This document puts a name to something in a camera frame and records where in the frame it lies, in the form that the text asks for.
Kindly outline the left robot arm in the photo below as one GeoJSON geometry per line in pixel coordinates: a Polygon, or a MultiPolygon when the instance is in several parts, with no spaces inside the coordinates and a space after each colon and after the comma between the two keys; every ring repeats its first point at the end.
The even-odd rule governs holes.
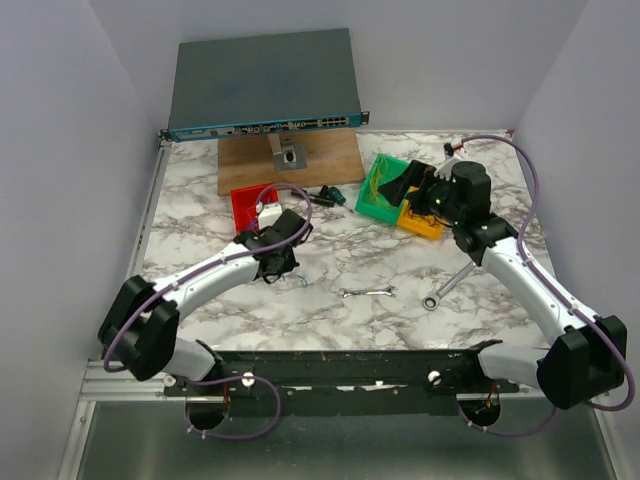
{"type": "Polygon", "coordinates": [[[201,395],[222,380],[211,348],[178,336],[190,314],[219,295],[257,279],[271,283],[298,266],[293,249],[312,230],[310,221],[286,209],[274,224],[242,232],[218,254],[155,281],[140,275],[121,286],[97,338],[106,362],[119,362],[138,381],[159,373],[187,379],[201,395]]]}

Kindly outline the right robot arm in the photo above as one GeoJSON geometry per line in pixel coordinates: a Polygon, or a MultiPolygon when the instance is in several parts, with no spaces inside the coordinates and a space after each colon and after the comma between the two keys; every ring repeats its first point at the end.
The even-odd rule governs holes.
{"type": "Polygon", "coordinates": [[[414,160],[378,193],[417,216],[451,227],[458,248],[504,285],[538,325],[547,350],[495,343],[464,362],[460,379],[480,392],[495,380],[542,390],[566,410],[622,385],[627,329],[573,297],[519,241],[508,221],[493,213],[491,179],[483,165],[460,161],[441,178],[435,167],[414,160]]]}

